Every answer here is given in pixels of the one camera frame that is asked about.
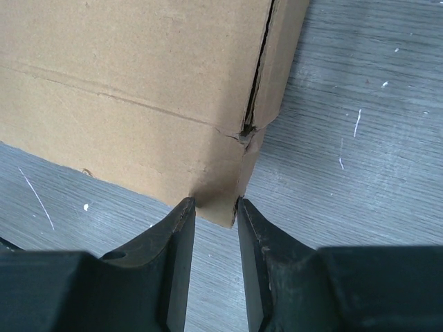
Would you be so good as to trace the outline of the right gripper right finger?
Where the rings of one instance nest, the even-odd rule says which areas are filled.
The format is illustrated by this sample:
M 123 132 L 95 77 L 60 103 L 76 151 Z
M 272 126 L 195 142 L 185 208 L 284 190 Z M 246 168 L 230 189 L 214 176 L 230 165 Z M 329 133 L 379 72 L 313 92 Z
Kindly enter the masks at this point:
M 249 331 L 343 331 L 318 251 L 268 221 L 248 199 L 237 202 Z

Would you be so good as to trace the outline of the brown cardboard box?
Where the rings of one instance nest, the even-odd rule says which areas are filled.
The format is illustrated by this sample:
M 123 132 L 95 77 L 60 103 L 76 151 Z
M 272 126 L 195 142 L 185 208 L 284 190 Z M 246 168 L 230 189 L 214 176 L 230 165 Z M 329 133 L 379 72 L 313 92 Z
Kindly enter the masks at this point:
M 231 227 L 307 1 L 2 1 L 1 141 Z

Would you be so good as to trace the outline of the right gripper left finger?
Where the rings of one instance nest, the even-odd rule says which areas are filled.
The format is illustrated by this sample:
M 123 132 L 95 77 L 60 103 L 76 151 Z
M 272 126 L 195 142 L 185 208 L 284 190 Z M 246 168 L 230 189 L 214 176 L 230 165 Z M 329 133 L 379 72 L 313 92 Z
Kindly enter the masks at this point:
M 183 331 L 195 239 L 195 200 L 101 257 L 101 331 Z

